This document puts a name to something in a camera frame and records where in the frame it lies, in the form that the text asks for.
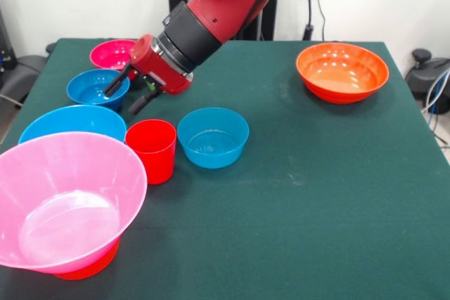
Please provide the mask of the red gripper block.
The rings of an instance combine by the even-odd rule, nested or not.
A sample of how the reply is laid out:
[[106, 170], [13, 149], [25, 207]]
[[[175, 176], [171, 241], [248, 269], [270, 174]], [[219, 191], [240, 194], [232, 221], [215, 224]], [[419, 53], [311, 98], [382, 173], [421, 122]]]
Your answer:
[[[111, 97], [129, 77], [132, 67], [142, 75], [149, 75], [170, 95], [179, 95], [187, 90], [193, 82], [193, 73], [187, 73], [176, 65], [158, 45], [158, 39], [150, 34], [143, 35], [130, 50], [130, 63], [104, 89], [104, 94]], [[162, 91], [155, 89], [137, 99], [128, 111], [137, 115], [149, 102], [157, 98]]]

